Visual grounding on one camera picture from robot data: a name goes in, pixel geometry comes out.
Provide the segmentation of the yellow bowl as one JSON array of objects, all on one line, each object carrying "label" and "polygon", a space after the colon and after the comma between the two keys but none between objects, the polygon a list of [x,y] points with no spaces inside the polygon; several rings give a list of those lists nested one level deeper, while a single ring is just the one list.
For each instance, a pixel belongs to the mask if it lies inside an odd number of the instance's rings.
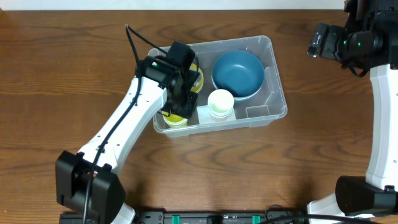
[{"label": "yellow bowl", "polygon": [[190,66],[190,70],[194,71],[194,72],[199,72],[200,75],[198,76],[197,80],[195,81],[195,83],[193,84],[191,91],[195,92],[195,93],[199,93],[200,90],[203,87],[204,84],[204,75],[203,72],[201,70],[201,68],[197,67],[196,64],[191,64]]}]

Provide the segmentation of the yellow cup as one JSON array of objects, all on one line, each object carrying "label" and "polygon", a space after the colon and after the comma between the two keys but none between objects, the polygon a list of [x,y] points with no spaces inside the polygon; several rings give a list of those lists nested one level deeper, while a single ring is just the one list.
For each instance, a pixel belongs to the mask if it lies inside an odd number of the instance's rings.
[{"label": "yellow cup", "polygon": [[183,128],[187,126],[187,122],[184,123],[167,123],[170,128]]},{"label": "yellow cup", "polygon": [[180,126],[185,124],[188,119],[187,118],[183,118],[181,116],[169,113],[169,112],[162,112],[163,115],[163,119],[165,120],[165,122],[167,124],[171,124],[172,126]]}]

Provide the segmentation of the cream cup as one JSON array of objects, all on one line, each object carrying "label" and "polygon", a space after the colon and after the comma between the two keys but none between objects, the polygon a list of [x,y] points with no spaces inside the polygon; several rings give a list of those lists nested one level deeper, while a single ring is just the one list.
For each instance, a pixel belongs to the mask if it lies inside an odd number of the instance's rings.
[{"label": "cream cup", "polygon": [[208,107],[212,108],[217,112],[228,111],[234,106],[233,95],[224,89],[218,89],[208,97]]}]

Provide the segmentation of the blue bowl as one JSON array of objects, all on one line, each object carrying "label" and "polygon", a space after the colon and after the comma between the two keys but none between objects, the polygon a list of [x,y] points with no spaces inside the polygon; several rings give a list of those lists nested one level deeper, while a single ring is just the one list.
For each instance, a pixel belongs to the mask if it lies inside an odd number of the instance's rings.
[{"label": "blue bowl", "polygon": [[255,93],[248,95],[248,96],[242,96],[242,97],[234,97],[234,101],[239,103],[239,102],[244,102],[247,100],[250,100],[251,98],[254,98],[258,93],[260,92],[260,90],[256,91]]},{"label": "blue bowl", "polygon": [[227,90],[233,97],[248,96],[261,89],[265,82],[265,68],[255,55],[232,50],[215,60],[211,81],[216,89]]}]

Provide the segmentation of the green cup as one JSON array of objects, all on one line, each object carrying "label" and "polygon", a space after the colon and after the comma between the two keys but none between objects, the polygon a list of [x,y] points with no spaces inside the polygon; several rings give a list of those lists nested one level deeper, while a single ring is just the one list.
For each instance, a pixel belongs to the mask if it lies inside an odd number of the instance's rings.
[{"label": "green cup", "polygon": [[222,111],[222,112],[217,112],[210,107],[208,109],[209,109],[210,114],[216,118],[225,118],[233,112],[232,108],[228,111]]}]

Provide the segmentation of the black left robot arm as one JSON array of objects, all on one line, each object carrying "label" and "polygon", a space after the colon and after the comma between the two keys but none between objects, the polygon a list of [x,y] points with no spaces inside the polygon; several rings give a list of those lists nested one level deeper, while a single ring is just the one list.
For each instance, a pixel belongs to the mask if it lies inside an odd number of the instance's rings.
[{"label": "black left robot arm", "polygon": [[135,77],[116,110],[77,153],[63,151],[55,163],[57,202],[82,215],[77,223],[132,223],[136,211],[125,203],[119,179],[125,161],[157,113],[192,117],[199,72],[195,52],[174,42],[163,55],[138,61]]}]

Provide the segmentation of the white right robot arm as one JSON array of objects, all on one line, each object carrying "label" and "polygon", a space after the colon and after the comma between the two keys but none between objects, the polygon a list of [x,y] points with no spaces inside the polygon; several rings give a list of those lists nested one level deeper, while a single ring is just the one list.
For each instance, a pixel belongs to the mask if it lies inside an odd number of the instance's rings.
[{"label": "white right robot arm", "polygon": [[364,176],[343,175],[335,191],[307,204],[311,223],[397,215],[397,0],[345,1],[343,27],[317,25],[307,54],[338,62],[373,91],[373,136]]}]

